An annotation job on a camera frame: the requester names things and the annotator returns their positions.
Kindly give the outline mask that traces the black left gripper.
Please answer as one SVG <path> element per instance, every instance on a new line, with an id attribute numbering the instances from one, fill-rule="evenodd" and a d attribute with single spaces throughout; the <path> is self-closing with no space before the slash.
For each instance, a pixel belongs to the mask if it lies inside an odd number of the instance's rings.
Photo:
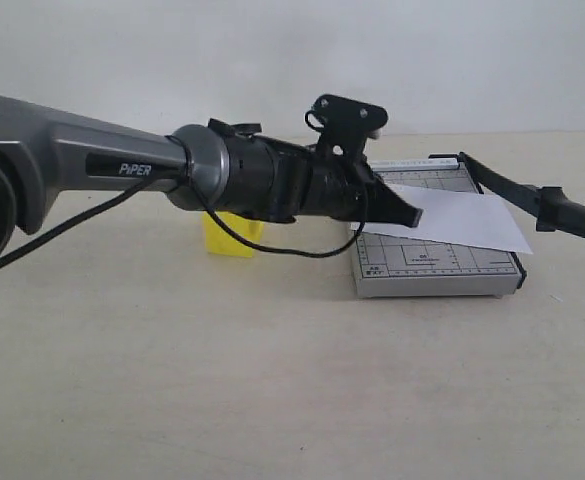
<path id="1" fill-rule="evenodd" d="M 377 180 L 366 162 L 320 158 L 314 144 L 266 136 L 258 123 L 224 126 L 230 154 L 224 210 L 250 220 L 291 224 L 299 216 L 416 228 L 423 210 Z"/>

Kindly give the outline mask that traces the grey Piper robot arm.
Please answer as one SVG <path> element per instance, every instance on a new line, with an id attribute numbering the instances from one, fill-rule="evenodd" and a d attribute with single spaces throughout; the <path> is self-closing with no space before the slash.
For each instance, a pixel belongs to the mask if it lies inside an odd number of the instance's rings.
<path id="1" fill-rule="evenodd" d="M 176 207 L 289 224 L 379 219 L 364 154 L 383 109 L 334 95 L 306 112 L 313 145 L 211 119 L 167 135 L 0 95 L 0 269 L 143 191 Z"/>

